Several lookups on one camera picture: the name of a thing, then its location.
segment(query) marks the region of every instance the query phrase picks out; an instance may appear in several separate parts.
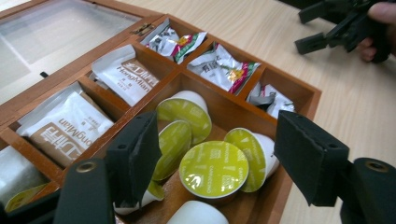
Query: black metal bracket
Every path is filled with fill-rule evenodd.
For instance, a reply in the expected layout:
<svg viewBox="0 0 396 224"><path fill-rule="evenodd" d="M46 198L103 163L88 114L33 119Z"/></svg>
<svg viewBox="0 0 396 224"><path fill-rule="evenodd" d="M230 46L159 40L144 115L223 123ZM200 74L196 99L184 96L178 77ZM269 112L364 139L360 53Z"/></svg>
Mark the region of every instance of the black metal bracket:
<svg viewBox="0 0 396 224"><path fill-rule="evenodd" d="M136 116L116 136L105 159L117 207L141 205L161 155L155 111Z"/></svg>
<svg viewBox="0 0 396 224"><path fill-rule="evenodd" d="M280 111L275 155L308 204L343 200L343 223L396 223L396 169L370 158L347 160L349 148L308 118Z"/></svg>

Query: white packet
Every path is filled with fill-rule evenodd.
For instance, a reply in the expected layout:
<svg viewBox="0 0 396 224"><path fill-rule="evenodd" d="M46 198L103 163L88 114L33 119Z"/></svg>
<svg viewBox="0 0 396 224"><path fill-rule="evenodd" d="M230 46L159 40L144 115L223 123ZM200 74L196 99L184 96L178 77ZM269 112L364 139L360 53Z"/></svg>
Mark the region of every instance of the white packet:
<svg viewBox="0 0 396 224"><path fill-rule="evenodd" d="M225 91L238 93L260 64L238 62L221 44L214 43L213 48L192 60L188 69Z"/></svg>
<svg viewBox="0 0 396 224"><path fill-rule="evenodd" d="M113 125L83 93L76 82L52 95L19 120L17 134L62 166L69 165Z"/></svg>
<svg viewBox="0 0 396 224"><path fill-rule="evenodd" d="M287 110L294 112L294 103L288 97L277 91L272 85L268 84L264 87L263 96L269 96L271 92L276 93L274 102L268 107L267 113L277 119L279 110Z"/></svg>
<svg viewBox="0 0 396 224"><path fill-rule="evenodd" d="M91 73L89 79L96 83L96 85L102 87L105 90L108 90L109 87L103 82L95 73Z"/></svg>
<svg viewBox="0 0 396 224"><path fill-rule="evenodd" d="M130 106L139 102L159 82L135 59L131 45L99 58L92 63L92 71Z"/></svg>
<svg viewBox="0 0 396 224"><path fill-rule="evenodd" d="M4 206L16 194L47 182L47 178L14 147L0 150L0 203Z"/></svg>

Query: wooden table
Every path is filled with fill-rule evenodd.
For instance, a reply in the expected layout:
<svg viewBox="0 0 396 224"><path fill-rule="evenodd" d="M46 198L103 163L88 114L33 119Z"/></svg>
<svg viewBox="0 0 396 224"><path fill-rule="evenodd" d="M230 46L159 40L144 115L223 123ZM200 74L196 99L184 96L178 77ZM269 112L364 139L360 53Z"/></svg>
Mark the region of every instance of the wooden table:
<svg viewBox="0 0 396 224"><path fill-rule="evenodd" d="M334 24L315 20L302 25L298 9L275 0L120 0L172 14L273 64L323 91L314 122L350 147L349 160L370 157L396 166L396 60L364 63L341 47L305 56L294 41ZM340 223L335 208L308 207L293 186L282 223Z"/></svg>

